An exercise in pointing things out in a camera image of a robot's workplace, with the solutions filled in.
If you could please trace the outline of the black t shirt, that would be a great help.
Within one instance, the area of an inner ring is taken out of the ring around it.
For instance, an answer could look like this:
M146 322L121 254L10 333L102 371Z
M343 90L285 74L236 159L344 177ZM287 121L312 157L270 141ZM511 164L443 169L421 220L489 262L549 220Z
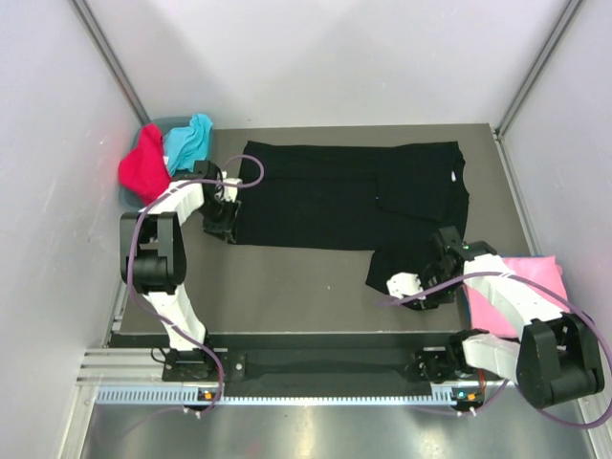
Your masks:
M437 276L433 235L464 234L470 195L457 142L391 147L250 141L239 178L237 245L369 251L365 283L387 293L398 273Z

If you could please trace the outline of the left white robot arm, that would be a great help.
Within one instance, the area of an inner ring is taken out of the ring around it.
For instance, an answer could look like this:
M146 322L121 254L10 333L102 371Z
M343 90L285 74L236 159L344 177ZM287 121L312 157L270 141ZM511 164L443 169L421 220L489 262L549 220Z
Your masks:
M243 181L210 161L182 174L152 204L120 218L120 274L152 308L169 344L163 352L165 382L204 382L217 376L207 327L197 318L186 291L186 249L182 225L195 212L205 232L225 242L233 239Z

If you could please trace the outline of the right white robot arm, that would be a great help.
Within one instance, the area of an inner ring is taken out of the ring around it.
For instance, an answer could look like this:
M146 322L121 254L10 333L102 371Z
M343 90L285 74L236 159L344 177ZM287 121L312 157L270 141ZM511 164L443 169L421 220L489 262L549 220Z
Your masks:
M389 294L417 311L447 303L459 286L481 296L512 327L506 338L491 328L450 336L443 350L416 353L434 383L488 371L515 383L535 408L573 401L604 389L600 344L585 317L560 307L544 287L511 270L484 241L466 243L453 227L432 236L434 257L420 273L397 273Z

